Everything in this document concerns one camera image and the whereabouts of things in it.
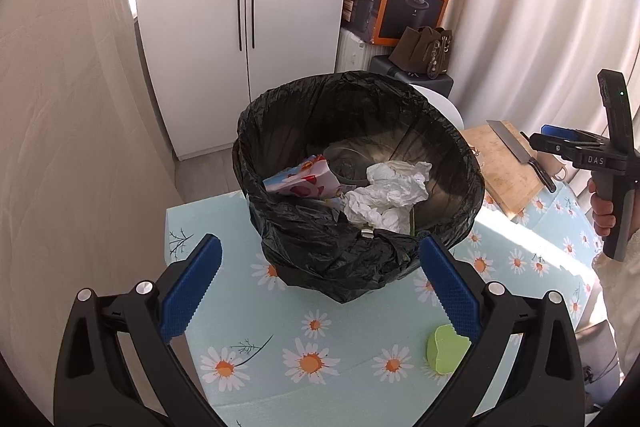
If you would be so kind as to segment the white sleeve forearm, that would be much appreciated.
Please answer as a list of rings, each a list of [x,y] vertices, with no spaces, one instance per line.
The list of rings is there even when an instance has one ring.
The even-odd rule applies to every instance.
[[[592,267],[602,287],[620,368],[627,376],[639,356],[639,246],[629,243],[622,262],[598,254]]]

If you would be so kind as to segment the person's right hand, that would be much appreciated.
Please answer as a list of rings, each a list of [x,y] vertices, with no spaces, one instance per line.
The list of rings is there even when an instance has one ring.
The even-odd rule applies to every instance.
[[[596,231],[601,237],[608,237],[611,234],[614,225],[616,225],[614,205],[610,200],[603,199],[598,195],[598,186],[593,178],[588,181],[587,187],[590,193],[594,231]]]

